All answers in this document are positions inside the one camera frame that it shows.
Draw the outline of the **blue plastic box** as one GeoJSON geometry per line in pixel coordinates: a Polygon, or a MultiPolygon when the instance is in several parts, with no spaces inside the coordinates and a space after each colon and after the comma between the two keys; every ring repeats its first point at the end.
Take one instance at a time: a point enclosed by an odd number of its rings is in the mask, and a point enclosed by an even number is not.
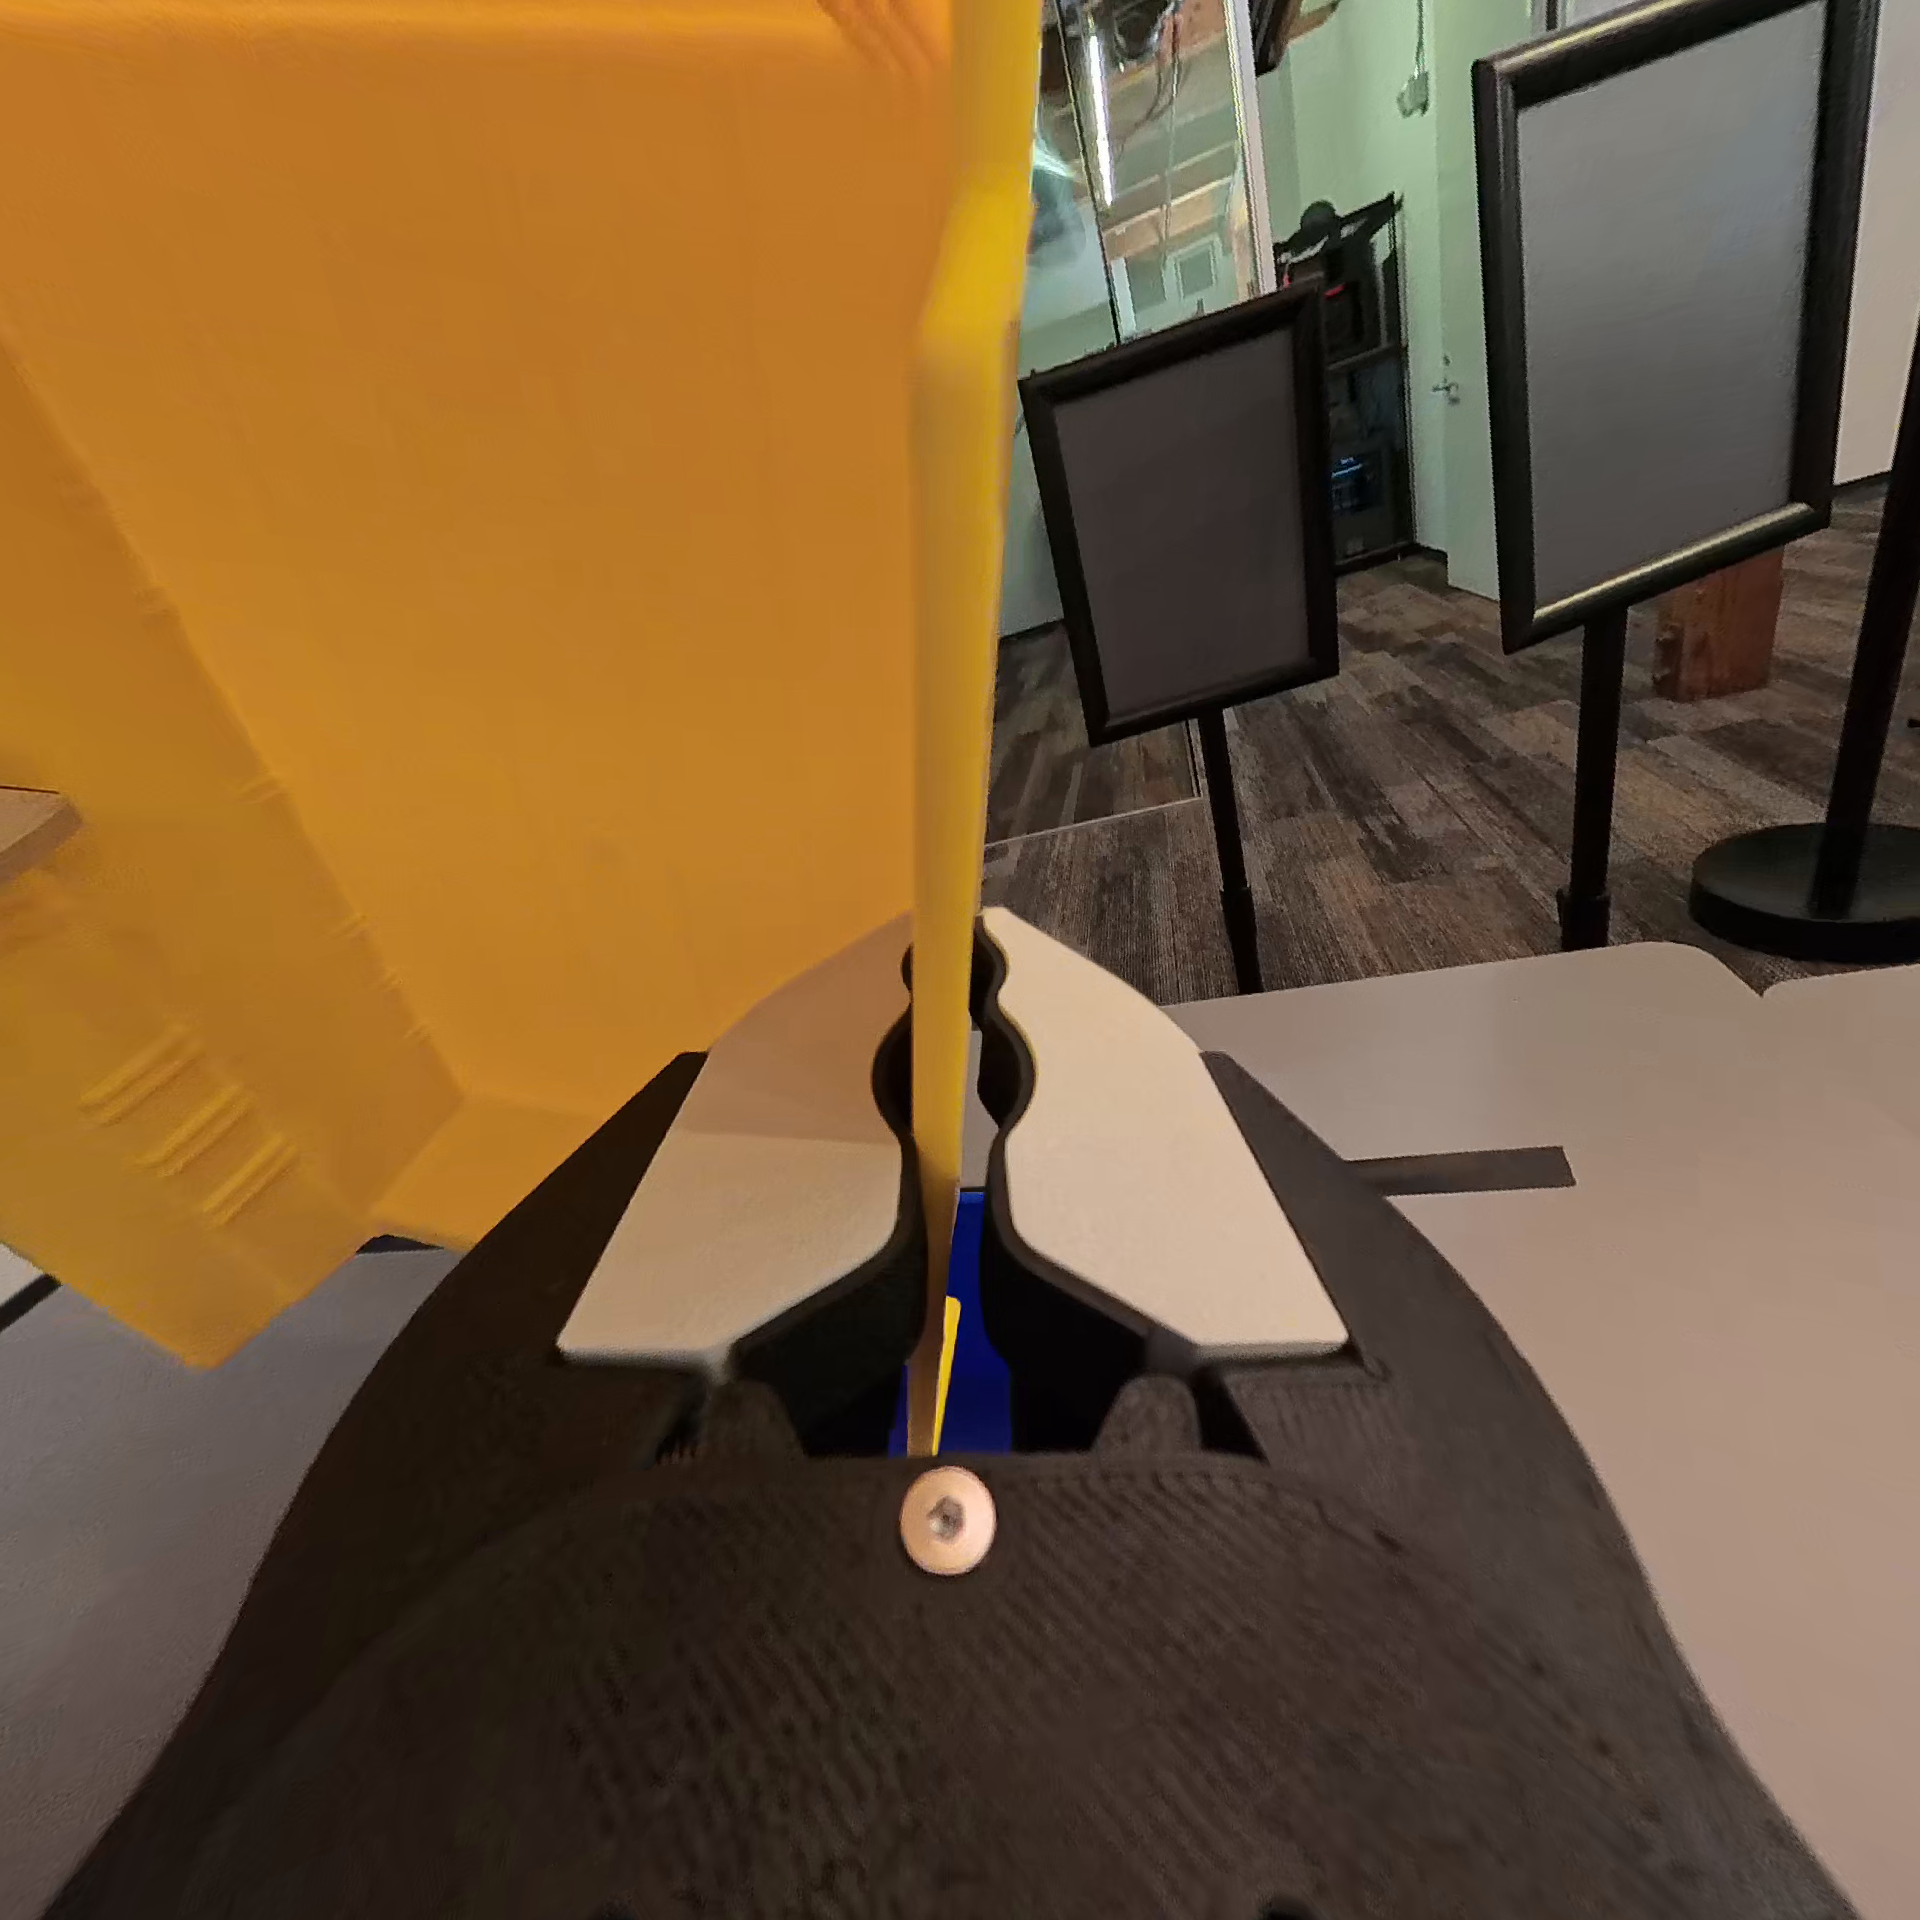
{"type": "Polygon", "coordinates": [[[951,1335],[941,1346],[943,1398],[938,1451],[1003,1456],[1012,1443],[1012,1376],[998,1356],[982,1310],[982,1249],[987,1199],[977,1186],[955,1198],[943,1265],[943,1296],[957,1302],[951,1335]]]}

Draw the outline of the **black framed sign stand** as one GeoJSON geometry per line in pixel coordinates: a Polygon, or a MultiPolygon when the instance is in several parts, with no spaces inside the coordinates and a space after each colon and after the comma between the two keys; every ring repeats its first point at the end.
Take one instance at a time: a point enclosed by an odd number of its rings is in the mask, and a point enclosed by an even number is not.
{"type": "Polygon", "coordinates": [[[1877,11],[1632,4],[1471,65],[1500,643],[1580,637],[1561,949],[1609,939],[1629,611],[1829,521],[1877,11]]]}
{"type": "Polygon", "coordinates": [[[1020,375],[1088,742],[1195,723],[1235,989],[1264,989],[1227,710],[1339,669],[1323,279],[1020,375]]]}

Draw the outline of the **wooden post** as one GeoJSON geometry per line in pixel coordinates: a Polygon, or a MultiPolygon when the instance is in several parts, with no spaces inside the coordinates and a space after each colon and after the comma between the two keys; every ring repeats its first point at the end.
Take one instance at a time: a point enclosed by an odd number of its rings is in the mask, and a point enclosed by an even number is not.
{"type": "Polygon", "coordinates": [[[1765,688],[1782,595],[1782,547],[1668,589],[1653,605],[1652,692],[1697,704],[1765,688]]]}

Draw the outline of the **grey mat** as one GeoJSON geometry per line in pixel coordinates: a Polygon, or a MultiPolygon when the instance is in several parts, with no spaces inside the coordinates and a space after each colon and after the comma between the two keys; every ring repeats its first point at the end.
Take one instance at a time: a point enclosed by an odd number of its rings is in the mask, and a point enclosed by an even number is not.
{"type": "Polygon", "coordinates": [[[203,1670],[322,1442],[456,1255],[375,1241],[210,1367],[60,1285],[3,1329],[3,1748],[143,1728],[203,1670]]]}

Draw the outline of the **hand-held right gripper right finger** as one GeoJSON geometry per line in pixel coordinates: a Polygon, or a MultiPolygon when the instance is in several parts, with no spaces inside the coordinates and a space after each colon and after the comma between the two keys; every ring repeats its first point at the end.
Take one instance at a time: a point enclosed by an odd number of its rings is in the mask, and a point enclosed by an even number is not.
{"type": "Polygon", "coordinates": [[[1345,1324],[1193,1040],[1002,906],[982,1016],[1012,1045],[990,1181],[1045,1284],[1190,1370],[1323,1357],[1345,1324]]]}

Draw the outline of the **black pole stand round base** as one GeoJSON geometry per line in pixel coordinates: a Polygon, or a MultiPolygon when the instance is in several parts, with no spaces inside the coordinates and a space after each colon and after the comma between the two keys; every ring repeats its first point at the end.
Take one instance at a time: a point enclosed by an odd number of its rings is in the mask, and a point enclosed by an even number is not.
{"type": "Polygon", "coordinates": [[[1691,921],[1795,961],[1917,957],[1917,830],[1874,819],[1917,599],[1917,359],[1907,365],[1868,572],[1836,768],[1820,823],[1718,840],[1690,879],[1691,921]]]}

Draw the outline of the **yellow plastic box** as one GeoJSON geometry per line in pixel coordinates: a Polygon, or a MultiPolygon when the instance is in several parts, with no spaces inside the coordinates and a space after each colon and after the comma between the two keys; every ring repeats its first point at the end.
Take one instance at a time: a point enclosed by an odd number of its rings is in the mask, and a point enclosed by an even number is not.
{"type": "MultiPolygon", "coordinates": [[[[3,4],[3,1245],[191,1367],[893,918],[938,1434],[1039,4],[3,4]]],[[[739,1370],[761,1370],[774,1338],[739,1370]]]]}

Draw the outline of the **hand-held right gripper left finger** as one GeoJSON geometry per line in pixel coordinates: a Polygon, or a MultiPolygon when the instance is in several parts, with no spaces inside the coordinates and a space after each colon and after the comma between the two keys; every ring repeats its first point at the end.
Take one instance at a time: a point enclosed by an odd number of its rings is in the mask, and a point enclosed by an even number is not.
{"type": "Polygon", "coordinates": [[[709,1045],[557,1333],[579,1363],[721,1379],[919,1223],[882,1055],[909,1016],[912,924],[775,986],[709,1045]]]}

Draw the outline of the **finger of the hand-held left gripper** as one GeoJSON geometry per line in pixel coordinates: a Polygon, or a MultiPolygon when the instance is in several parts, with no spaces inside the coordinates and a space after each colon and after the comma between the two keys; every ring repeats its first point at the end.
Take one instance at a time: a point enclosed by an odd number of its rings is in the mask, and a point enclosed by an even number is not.
{"type": "Polygon", "coordinates": [[[36,872],[84,825],[57,790],[2,786],[2,888],[36,872]]]}

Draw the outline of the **black shelf rack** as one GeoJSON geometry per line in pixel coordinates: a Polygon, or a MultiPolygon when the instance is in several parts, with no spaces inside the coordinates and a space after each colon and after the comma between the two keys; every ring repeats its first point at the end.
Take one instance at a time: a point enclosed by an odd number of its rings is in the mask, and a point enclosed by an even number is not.
{"type": "Polygon", "coordinates": [[[1323,346],[1334,563],[1352,573],[1417,542],[1402,198],[1312,201],[1272,246],[1275,283],[1316,282],[1323,346]]]}

